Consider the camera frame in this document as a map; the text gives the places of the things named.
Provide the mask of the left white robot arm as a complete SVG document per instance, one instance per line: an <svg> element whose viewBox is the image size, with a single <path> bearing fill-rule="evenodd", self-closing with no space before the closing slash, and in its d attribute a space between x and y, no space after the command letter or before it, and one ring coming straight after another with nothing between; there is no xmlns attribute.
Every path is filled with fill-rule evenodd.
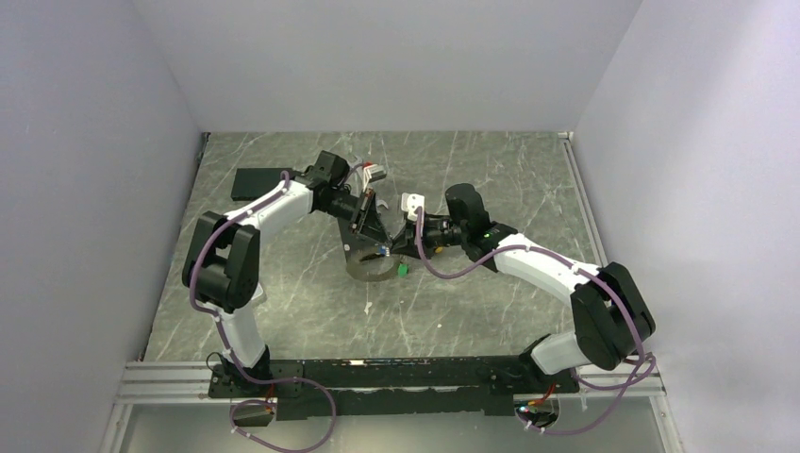
<svg viewBox="0 0 800 453"><path fill-rule="evenodd" d="M371 184L385 168L323 151L305 171L282 170L265 195L225 214L207 211L197 220L182 282L194 310L209 315L224 345L224 358L240 365L234 384L249 396L271 383L269 348L258 332L251 305L259 287L260 242L319 211L343 223L366 244L367 258L387 257L391 237L381 222Z"/></svg>

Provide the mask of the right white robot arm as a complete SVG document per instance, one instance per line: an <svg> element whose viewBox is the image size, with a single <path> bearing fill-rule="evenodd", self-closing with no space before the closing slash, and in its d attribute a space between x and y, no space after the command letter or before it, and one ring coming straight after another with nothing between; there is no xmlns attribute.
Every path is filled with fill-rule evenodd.
<svg viewBox="0 0 800 453"><path fill-rule="evenodd" d="M478 267L517 277L571 311L572 329L542 337L523 354L520 379L528 390L541 392L557 373L584 365L610 371L631 356L646 361L644 342L656 323L622 264L569 259L493 221L471 184L448 188L445 201L447 214L433 215L422 195L403 194L405 225L392 252L422 260L441 279L464 277Z"/></svg>

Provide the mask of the large grey key ring disc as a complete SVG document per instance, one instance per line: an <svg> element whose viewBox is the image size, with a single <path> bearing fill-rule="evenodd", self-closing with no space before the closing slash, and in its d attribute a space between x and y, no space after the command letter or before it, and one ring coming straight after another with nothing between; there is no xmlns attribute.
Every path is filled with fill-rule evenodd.
<svg viewBox="0 0 800 453"><path fill-rule="evenodd" d="M397 255L380 256L376 254L379 246L371 246L358 252L346 263L350 277L362 282L381 282L397 277L397 268L402 260Z"/></svg>

